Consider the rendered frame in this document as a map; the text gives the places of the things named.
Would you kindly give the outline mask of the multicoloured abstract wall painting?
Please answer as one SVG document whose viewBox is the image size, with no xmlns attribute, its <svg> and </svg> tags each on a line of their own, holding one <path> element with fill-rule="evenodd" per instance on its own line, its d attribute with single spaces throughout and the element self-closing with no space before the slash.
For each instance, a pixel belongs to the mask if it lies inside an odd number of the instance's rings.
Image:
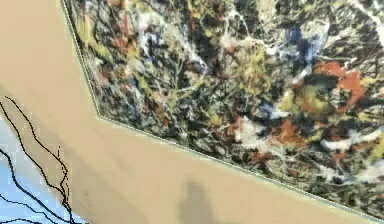
<svg viewBox="0 0 384 224">
<path fill-rule="evenodd" d="M 98 115 L 384 222 L 384 0 L 62 0 Z"/>
</svg>

